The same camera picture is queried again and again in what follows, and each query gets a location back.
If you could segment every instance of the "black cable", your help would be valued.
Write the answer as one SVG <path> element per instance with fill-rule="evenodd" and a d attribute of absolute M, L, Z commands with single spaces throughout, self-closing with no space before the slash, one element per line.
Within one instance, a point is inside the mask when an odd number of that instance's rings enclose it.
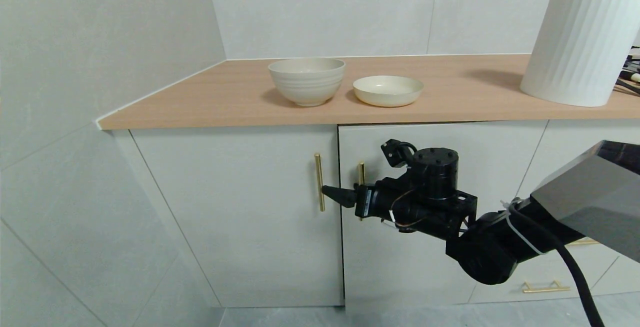
<path fill-rule="evenodd" d="M 562 257 L 566 267 L 569 268 L 569 272 L 571 273 L 573 280 L 575 281 L 575 286 L 578 288 L 578 294 L 580 295 L 580 301 L 582 302 L 582 308 L 584 309 L 584 313 L 587 315 L 589 324 L 591 327 L 604 327 L 604 322 L 602 322 L 602 318 L 598 312 L 592 293 L 589 291 L 589 284 L 587 284 L 585 275 L 582 270 L 580 270 L 580 266 L 574 257 L 571 256 L 571 253 L 569 253 L 564 243 L 562 243 L 562 241 L 560 241 L 560 239 L 558 239 L 553 233 L 535 222 L 535 220 L 532 220 L 528 216 L 520 213 L 515 206 L 510 206 L 509 212 L 520 218 L 523 222 L 528 223 L 553 244 L 553 247 L 558 251 L 560 257 Z"/>
<path fill-rule="evenodd" d="M 637 93 L 638 95 L 640 95 L 640 88 L 635 87 L 635 86 L 633 86 L 633 85 L 631 85 L 631 84 L 629 84 L 629 83 L 626 83 L 626 81 L 623 81 L 623 80 L 622 80 L 622 79 L 620 79 L 620 78 L 618 78 L 618 79 L 617 79 L 617 82 L 616 82 L 615 84 L 617 84 L 618 86 L 624 87 L 624 88 L 626 88 L 627 90 L 629 90 L 629 91 L 631 91 L 631 92 L 635 92 L 635 93 Z"/>
<path fill-rule="evenodd" d="M 409 143 L 409 142 L 400 142 L 400 143 L 398 143 L 398 146 L 407 146 L 407 147 L 409 147 L 410 149 L 413 150 L 413 153 L 418 152 L 418 149 L 416 148 L 416 146 L 411 144 L 411 143 Z"/>

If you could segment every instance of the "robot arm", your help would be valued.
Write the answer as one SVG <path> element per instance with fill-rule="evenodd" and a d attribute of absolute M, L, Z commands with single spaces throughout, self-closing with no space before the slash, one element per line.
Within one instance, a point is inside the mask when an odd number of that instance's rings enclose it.
<path fill-rule="evenodd" d="M 457 152 L 417 150 L 394 139 L 381 148 L 391 167 L 406 166 L 405 174 L 353 190 L 323 186 L 322 192 L 355 207 L 360 218 L 443 239 L 446 254 L 480 283 L 501 284 L 518 263 L 562 252 L 563 245 L 585 236 L 640 262 L 640 145 L 603 140 L 547 177 L 530 197 L 479 218 L 478 198 L 457 189 Z"/>

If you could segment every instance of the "lower cabinet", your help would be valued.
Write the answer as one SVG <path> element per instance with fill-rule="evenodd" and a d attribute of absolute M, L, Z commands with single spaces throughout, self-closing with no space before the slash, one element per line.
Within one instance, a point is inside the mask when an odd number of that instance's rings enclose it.
<path fill-rule="evenodd" d="M 637 119 L 550 120 L 535 151 L 531 166 L 519 188 L 519 197 L 528 197 L 543 179 L 573 161 L 601 140 L 640 144 L 640 121 Z M 590 265 L 596 263 L 611 266 L 614 261 L 617 263 L 620 256 L 613 249 L 593 240 L 590 241 L 589 238 L 578 241 L 578 243 L 570 243 L 567 245 L 567 249 L 583 270 L 589 269 Z M 549 252 L 548 255 L 552 259 L 560 258 L 556 251 Z M 635 280 L 640 279 L 640 263 L 634 262 L 635 265 L 631 263 L 629 267 L 626 267 L 624 259 L 626 257 L 622 256 L 621 259 L 618 259 L 621 261 L 618 263 L 618 267 L 612 267 L 605 276 L 599 276 L 607 282 L 604 284 L 598 282 L 597 288 L 593 291 L 594 294 L 640 291 L 640 282 L 634 283 L 630 280 L 631 277 L 635 277 Z M 537 263 L 537 261 L 538 258 L 532 260 L 533 263 Z"/>
<path fill-rule="evenodd" d="M 459 154 L 458 190 L 478 197 L 478 214 L 502 209 L 512 199 L 534 155 L 546 120 L 341 126 L 340 181 L 398 177 L 380 145 L 393 138 L 418 149 L 446 147 Z M 342 209 L 347 311 L 388 311 L 426 305 L 466 304 L 476 281 L 445 255 L 445 242 L 422 233 L 399 233 L 377 218 L 359 220 Z"/>
<path fill-rule="evenodd" d="M 336 126 L 132 135 L 223 307 L 344 303 Z"/>
<path fill-rule="evenodd" d="M 640 263 L 626 256 L 617 257 L 604 276 L 591 289 L 594 295 L 640 291 Z"/>
<path fill-rule="evenodd" d="M 577 297 L 557 252 L 521 263 L 503 284 L 468 277 L 445 242 L 398 233 L 319 195 L 397 178 L 380 146 L 459 154 L 458 190 L 477 214 L 528 197 L 600 140 L 640 143 L 637 120 L 528 120 L 369 126 L 132 131 L 144 160 L 224 307 L 345 304 L 348 312 Z M 640 291 L 640 264 L 586 240 L 568 246 L 595 295 Z"/>

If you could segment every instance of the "drawer handle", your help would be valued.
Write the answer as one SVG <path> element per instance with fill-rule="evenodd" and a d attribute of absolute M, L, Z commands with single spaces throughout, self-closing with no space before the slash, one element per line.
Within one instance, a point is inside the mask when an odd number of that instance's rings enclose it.
<path fill-rule="evenodd" d="M 543 293 L 543 292 L 563 292 L 563 291 L 571 291 L 570 286 L 563 286 L 558 282 L 557 279 L 553 280 L 553 284 L 555 287 L 547 287 L 547 288 L 531 288 L 531 284 L 529 282 L 524 281 L 524 286 L 526 288 L 522 288 L 522 293 Z"/>
<path fill-rule="evenodd" d="M 599 245 L 600 243 L 593 238 L 578 239 L 569 243 L 567 246 L 584 246 L 584 245 Z"/>
<path fill-rule="evenodd" d="M 364 185 L 364 161 L 361 160 L 358 163 L 358 184 L 359 185 Z"/>
<path fill-rule="evenodd" d="M 315 176 L 318 181 L 318 198 L 320 198 L 320 212 L 325 211 L 325 195 L 322 193 L 322 159 L 320 153 L 315 154 Z"/>

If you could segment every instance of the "shallow dish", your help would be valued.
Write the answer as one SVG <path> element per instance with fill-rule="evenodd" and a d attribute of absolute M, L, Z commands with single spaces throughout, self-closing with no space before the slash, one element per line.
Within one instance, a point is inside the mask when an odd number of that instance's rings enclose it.
<path fill-rule="evenodd" d="M 403 76 L 368 76 L 356 79 L 353 91 L 366 104 L 382 108 L 397 108 L 414 103 L 425 85 Z"/>

